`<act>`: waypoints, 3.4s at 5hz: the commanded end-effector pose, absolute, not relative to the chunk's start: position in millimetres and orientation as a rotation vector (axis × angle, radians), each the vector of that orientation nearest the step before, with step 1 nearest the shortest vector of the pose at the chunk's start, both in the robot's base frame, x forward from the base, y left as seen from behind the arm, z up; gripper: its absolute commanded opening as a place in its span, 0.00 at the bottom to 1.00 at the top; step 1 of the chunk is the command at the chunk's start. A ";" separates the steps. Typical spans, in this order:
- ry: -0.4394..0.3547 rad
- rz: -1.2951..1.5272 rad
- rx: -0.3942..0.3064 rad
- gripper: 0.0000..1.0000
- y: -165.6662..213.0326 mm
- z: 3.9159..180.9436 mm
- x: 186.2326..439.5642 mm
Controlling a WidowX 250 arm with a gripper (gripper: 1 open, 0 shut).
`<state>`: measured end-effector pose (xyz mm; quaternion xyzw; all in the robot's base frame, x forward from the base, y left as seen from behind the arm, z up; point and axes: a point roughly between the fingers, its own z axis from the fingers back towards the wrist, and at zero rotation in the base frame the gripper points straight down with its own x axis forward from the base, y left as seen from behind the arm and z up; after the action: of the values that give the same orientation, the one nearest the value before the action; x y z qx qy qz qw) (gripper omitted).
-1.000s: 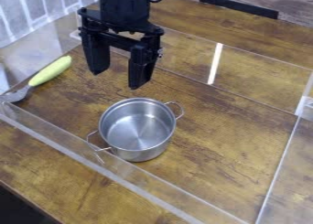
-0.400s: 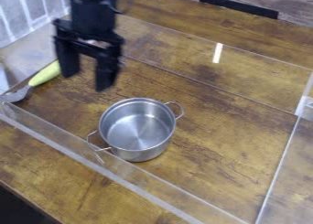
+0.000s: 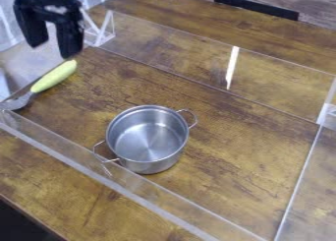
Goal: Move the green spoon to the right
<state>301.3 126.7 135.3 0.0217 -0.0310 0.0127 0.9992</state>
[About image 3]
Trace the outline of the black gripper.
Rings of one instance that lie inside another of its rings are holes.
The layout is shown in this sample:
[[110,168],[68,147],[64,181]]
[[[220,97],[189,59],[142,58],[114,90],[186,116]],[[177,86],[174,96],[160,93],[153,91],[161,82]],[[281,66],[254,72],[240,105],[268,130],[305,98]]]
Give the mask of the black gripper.
[[30,47],[48,41],[45,22],[56,25],[60,56],[66,59],[82,50],[84,28],[78,0],[14,0],[18,27]]

